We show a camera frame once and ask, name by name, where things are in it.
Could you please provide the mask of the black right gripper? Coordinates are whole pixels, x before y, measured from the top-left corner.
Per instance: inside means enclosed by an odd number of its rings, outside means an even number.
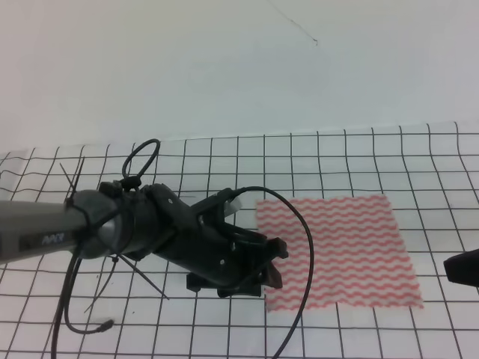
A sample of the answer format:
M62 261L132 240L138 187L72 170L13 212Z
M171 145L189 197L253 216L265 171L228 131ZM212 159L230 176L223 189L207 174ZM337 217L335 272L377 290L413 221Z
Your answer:
M445 273L452 283L479 287L479 250L467 251L444 261Z

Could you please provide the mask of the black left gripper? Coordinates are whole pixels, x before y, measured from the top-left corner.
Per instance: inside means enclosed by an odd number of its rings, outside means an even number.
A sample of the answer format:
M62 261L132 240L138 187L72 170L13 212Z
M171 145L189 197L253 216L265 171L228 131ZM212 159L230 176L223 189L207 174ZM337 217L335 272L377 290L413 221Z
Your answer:
M118 181L102 182L100 192L121 209L122 233L109 246L116 253L136 261L155 254L189 271L189 290L216 289L221 298L283 287L281 273L269 261L288 258L284 240L266 240L226 220L202 224L192 206L164 184L126 192Z

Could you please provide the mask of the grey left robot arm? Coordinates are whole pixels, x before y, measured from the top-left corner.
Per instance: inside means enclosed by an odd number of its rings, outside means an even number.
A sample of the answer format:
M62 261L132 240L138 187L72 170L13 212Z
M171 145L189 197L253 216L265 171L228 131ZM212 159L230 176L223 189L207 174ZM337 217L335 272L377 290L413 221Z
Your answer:
M279 289L273 262L286 243L226 222L236 192L225 189L193 205L163 184L126 192L105 182L66 203L1 203L1 262L58 251L82 260L120 254L134 261L154 254L185 270L193 292L214 289L224 298Z

